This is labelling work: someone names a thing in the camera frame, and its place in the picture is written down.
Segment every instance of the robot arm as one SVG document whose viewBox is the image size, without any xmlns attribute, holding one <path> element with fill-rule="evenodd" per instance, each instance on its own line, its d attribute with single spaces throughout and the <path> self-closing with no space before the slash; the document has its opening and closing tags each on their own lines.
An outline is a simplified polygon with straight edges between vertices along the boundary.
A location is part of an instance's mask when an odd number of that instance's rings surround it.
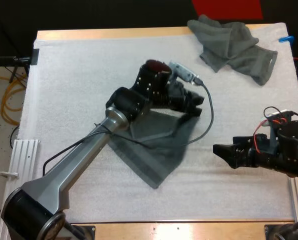
<svg viewBox="0 0 298 240">
<path fill-rule="evenodd" d="M 63 210 L 69 209 L 69 189 L 107 144 L 110 135 L 126 130 L 150 108 L 200 115 L 197 105 L 202 104 L 204 98 L 186 90 L 172 72 L 168 65 L 148 60 L 141 66 L 132 88 L 121 87 L 113 93 L 106 103 L 105 119 L 88 138 L 46 175 L 24 183 L 7 198 L 1 218 L 12 240 L 53 240 L 59 233 L 73 239 L 86 238 L 66 222 Z"/>
<path fill-rule="evenodd" d="M 233 169 L 262 167 L 298 177 L 298 120 L 297 113 L 277 112 L 265 121 L 270 126 L 270 138 L 265 134 L 235 136 L 232 145 L 213 145 L 213 153 Z"/>
</svg>

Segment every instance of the blue clip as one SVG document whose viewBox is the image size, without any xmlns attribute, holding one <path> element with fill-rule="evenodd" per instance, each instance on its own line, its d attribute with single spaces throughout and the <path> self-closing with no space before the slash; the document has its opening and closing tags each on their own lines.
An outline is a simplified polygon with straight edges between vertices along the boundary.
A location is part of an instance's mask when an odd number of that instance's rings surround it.
<svg viewBox="0 0 298 240">
<path fill-rule="evenodd" d="M 289 42 L 290 45 L 292 45 L 295 41 L 295 37 L 294 36 L 285 36 L 279 39 L 279 43 L 283 43 L 283 42 Z"/>
</svg>

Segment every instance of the folded gray cloth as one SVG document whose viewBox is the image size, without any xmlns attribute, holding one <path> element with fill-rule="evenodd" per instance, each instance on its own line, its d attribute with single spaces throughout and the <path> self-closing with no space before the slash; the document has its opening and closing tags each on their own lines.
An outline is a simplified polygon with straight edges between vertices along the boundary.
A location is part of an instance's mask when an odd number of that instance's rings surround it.
<svg viewBox="0 0 298 240">
<path fill-rule="evenodd" d="M 189 20 L 187 25 L 203 45 L 201 59 L 215 72 L 228 64 L 259 85 L 269 80 L 278 53 L 256 46 L 258 38 L 251 35 L 244 23 L 220 24 L 201 15 L 198 21 Z"/>
<path fill-rule="evenodd" d="M 188 142 L 197 117 L 186 120 L 150 111 L 128 131 L 118 134 L 152 147 L 179 146 Z M 156 189 L 182 162 L 186 147 L 148 149 L 112 136 L 108 144 L 113 151 L 150 187 Z"/>
</svg>

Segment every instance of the gray cloth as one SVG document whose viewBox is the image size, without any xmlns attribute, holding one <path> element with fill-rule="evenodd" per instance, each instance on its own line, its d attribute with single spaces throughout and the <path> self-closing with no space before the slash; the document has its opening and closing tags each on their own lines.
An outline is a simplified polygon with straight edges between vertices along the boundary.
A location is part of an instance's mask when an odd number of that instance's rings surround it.
<svg viewBox="0 0 298 240">
<path fill-rule="evenodd" d="M 215 72 L 228 64 L 259 85 L 269 80 L 278 52 L 256 46 L 259 39 L 251 35 L 244 23 L 220 24 L 201 15 L 198 21 L 190 20 L 187 25 L 203 44 L 201 59 Z"/>
<path fill-rule="evenodd" d="M 120 135 L 153 147 L 175 147 L 189 141 L 198 118 L 179 124 L 180 118 L 150 111 Z M 182 162 L 186 147 L 148 149 L 119 137 L 112 137 L 109 146 L 150 187 L 156 189 Z"/>
</svg>

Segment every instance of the black background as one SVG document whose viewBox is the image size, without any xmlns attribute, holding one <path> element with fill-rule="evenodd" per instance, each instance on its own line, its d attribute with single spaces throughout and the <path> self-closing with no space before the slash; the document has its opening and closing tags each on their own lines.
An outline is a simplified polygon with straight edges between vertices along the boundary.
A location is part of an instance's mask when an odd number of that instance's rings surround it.
<svg viewBox="0 0 298 240">
<path fill-rule="evenodd" d="M 298 57 L 298 0 L 260 2 L 263 20 L 235 20 L 285 22 L 296 37 L 293 54 Z M 178 27 L 197 18 L 191 0 L 0 0 L 0 26 L 22 56 L 31 55 L 38 30 Z M 16 55 L 0 30 L 0 56 Z"/>
</svg>

